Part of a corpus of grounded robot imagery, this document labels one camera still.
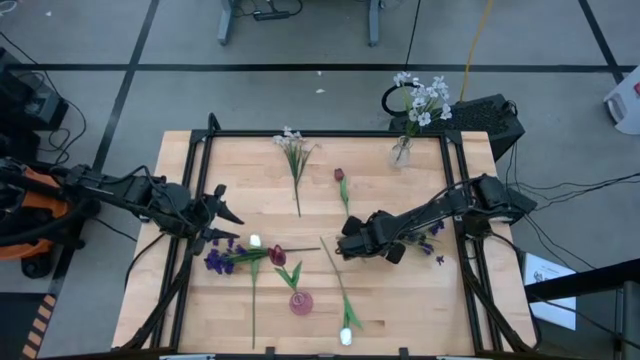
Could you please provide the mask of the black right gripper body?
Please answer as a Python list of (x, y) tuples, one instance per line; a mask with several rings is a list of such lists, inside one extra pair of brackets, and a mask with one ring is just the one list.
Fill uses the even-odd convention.
[(406, 251), (406, 246), (397, 240), (400, 228), (399, 220), (395, 216), (378, 211), (373, 213), (366, 222), (357, 217), (349, 216), (341, 233), (342, 238), (355, 234), (368, 235), (372, 246), (382, 248), (379, 257), (392, 264), (398, 264)]

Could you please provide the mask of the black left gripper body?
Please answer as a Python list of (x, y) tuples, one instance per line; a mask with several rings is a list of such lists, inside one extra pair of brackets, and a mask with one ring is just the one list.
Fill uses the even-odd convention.
[(217, 185), (213, 194), (202, 193), (196, 196), (194, 204), (195, 222), (191, 234), (191, 254), (200, 255), (206, 239), (203, 233), (210, 229), (210, 225), (221, 205), (221, 197), (226, 192), (225, 185)]

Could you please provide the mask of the purple artificial flower spray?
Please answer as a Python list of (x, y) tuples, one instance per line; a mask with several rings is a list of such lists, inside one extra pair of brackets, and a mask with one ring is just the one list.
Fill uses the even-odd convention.
[[(241, 264), (251, 263), (256, 257), (260, 257), (261, 260), (263, 258), (269, 259), (268, 248), (273, 248), (274, 246), (251, 249), (249, 244), (244, 245), (234, 239), (214, 240), (211, 250), (204, 258), (204, 264), (207, 270), (215, 271), (219, 275), (231, 275)], [(283, 249), (286, 256), (294, 252), (317, 250), (317, 248)]]
[(426, 256), (436, 253), (434, 244), (439, 242), (436, 236), (445, 229), (444, 221), (440, 220), (433, 225), (427, 226), (425, 229), (415, 230), (400, 237), (400, 243), (418, 248)]

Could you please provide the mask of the white artificial tulip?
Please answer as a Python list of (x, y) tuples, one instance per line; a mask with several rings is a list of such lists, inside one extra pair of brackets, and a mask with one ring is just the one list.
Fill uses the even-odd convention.
[(340, 343), (342, 346), (351, 346), (353, 343), (353, 327), (357, 327), (361, 329), (362, 324), (354, 311), (354, 308), (351, 304), (346, 288), (344, 286), (341, 273), (331, 255), (331, 252), (329, 251), (323, 238), (320, 238), (320, 242), (331, 263), (334, 274), (338, 280), (342, 301), (343, 301), (343, 321), (342, 321), (341, 330), (339, 332)]
[[(258, 235), (252, 234), (249, 239), (251, 249), (261, 249), (261, 239)], [(255, 348), (256, 343), (256, 283), (260, 268), (260, 257), (251, 261), (251, 281), (252, 281), (252, 303), (251, 303), (251, 347)]]

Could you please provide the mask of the dark red artificial tulip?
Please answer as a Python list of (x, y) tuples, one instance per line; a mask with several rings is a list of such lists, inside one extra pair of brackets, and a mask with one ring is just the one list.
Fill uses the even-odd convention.
[(349, 195), (347, 188), (347, 178), (341, 168), (336, 168), (334, 170), (334, 179), (339, 183), (340, 197), (345, 207), (346, 215), (349, 216)]
[(280, 245), (268, 248), (268, 256), (271, 263), (274, 265), (276, 273), (285, 281), (293, 292), (297, 294), (299, 292), (298, 283), (302, 270), (302, 262), (299, 262), (294, 269), (289, 272), (285, 267), (287, 261), (286, 253)]

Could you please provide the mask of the white artificial flower spray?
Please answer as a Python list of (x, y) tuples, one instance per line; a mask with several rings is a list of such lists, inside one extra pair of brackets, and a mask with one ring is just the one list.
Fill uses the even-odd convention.
[(408, 121), (404, 135), (398, 138), (393, 150), (399, 154), (410, 148), (411, 137), (435, 120), (450, 120), (452, 115), (449, 87), (443, 76), (435, 76), (430, 85), (423, 84), (418, 77), (408, 72), (399, 72), (393, 77), (394, 85), (403, 92), (403, 102)]
[(289, 126), (284, 126), (281, 135), (274, 135), (273, 142), (278, 145), (284, 152), (291, 176), (293, 179), (294, 197), (296, 200), (296, 210), (298, 216), (301, 216), (299, 183), (304, 173), (304, 169), (308, 159), (315, 148), (315, 145), (309, 147), (306, 139), (300, 131), (294, 131)]

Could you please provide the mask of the clear glass vase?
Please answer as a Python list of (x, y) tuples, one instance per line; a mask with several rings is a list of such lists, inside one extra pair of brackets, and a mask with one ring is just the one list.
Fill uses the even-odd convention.
[(396, 168), (407, 166), (410, 160), (412, 140), (408, 136), (400, 136), (389, 154), (389, 162)]

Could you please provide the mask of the pink glass vase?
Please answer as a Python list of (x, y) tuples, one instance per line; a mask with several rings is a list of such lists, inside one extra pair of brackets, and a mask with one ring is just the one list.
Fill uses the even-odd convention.
[(298, 316), (309, 314), (313, 309), (314, 301), (306, 291), (296, 291), (289, 300), (290, 310)]

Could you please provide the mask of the black mesh-topped case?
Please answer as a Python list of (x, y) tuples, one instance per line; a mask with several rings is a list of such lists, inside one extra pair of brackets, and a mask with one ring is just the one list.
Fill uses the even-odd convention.
[(486, 132), (495, 161), (525, 134), (517, 117), (516, 104), (507, 101), (501, 94), (455, 104), (452, 106), (452, 115), (450, 120), (434, 119), (417, 133)]

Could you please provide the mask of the grey desk leg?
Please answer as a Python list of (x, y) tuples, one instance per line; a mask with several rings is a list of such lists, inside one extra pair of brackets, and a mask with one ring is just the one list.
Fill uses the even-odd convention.
[(221, 4), (221, 14), (218, 25), (217, 40), (220, 45), (225, 46), (228, 44), (230, 38), (235, 0), (219, 0), (219, 2)]
[(379, 43), (380, 0), (369, 0), (368, 8), (368, 45), (375, 47)]

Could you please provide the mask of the white paper sheet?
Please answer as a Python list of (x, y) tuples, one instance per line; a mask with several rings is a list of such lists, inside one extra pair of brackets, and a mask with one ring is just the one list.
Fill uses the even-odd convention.
[[(574, 270), (531, 253), (525, 254), (523, 265), (523, 281), (525, 285), (553, 280), (575, 273)], [(537, 319), (571, 331), (576, 330), (575, 297), (552, 300), (550, 304), (544, 302), (533, 303), (531, 309)]]

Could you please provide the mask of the black equipment box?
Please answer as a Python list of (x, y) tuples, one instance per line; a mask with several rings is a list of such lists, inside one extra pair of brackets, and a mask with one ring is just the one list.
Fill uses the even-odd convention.
[(32, 131), (57, 130), (69, 108), (42, 73), (10, 69), (17, 58), (0, 46), (0, 120)]

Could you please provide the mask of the black metal beam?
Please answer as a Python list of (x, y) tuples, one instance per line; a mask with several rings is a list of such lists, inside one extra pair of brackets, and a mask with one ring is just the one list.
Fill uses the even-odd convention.
[(526, 285), (524, 289), (530, 302), (550, 301), (616, 290), (629, 281), (640, 284), (640, 258)]

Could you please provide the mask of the white plastic container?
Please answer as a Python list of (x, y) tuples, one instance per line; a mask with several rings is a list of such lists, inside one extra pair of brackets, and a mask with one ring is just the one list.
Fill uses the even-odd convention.
[(640, 135), (640, 65), (603, 99), (615, 128), (627, 135)]

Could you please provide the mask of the black metal table frame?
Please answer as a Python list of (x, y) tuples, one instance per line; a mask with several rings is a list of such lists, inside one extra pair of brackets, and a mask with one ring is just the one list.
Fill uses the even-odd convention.
[[(187, 131), (167, 132), (156, 164), (158, 173), (179, 180), (188, 158), (196, 166), (194, 186), (212, 191), (226, 186), (225, 199), (244, 224), (219, 219), (217, 228), (247, 242), (252, 234), (264, 246), (317, 248), (287, 255), (288, 269), (302, 262), (298, 287), (314, 301), (312, 311), (295, 315), (292, 289), (263, 260), (256, 283), (256, 343), (251, 347), (251, 268), (231, 275), (207, 270), (193, 260), (188, 283), (171, 303), (152, 344), (181, 352), (215, 354), (470, 355), (494, 344), (495, 328), (482, 305), (466, 289), (461, 262), (472, 249), (457, 239), (459, 227), (447, 220), (437, 235), (436, 253), (409, 248), (398, 264), (381, 257), (346, 261), (335, 251), (349, 216), (368, 217), (384, 210), (399, 214), (427, 202), (447, 185), (495, 174), (490, 143), (482, 132), (465, 132), (459, 143), (441, 136), (418, 138), (406, 167), (395, 168), (389, 154), (394, 135), (381, 131), (317, 130), (305, 135), (315, 145), (299, 183), (301, 216), (293, 180), (282, 150), (270, 133), (220, 131), (210, 147), (192, 145)], [(334, 170), (347, 178), (349, 216)], [(343, 301), (323, 238), (341, 273), (362, 328), (353, 327), (353, 343), (342, 346), (339, 332)]]

